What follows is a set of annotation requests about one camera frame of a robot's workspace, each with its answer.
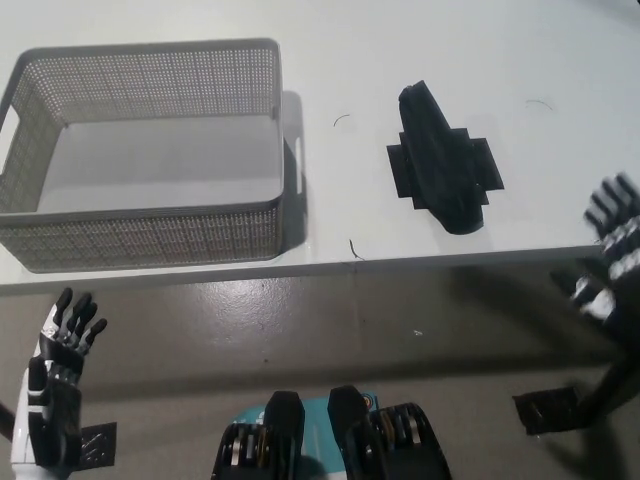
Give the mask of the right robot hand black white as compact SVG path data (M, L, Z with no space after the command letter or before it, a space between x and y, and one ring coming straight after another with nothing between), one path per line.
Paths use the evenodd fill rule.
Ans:
M597 255L579 270L556 269L554 285L598 330L639 352L639 189L624 172L604 179L584 219L596 233Z

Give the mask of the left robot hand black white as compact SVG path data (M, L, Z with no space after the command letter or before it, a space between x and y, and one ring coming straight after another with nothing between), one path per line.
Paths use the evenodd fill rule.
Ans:
M12 434L16 479L67 479L82 451L79 382L85 359L108 321L90 293L65 288L38 333L24 371Z

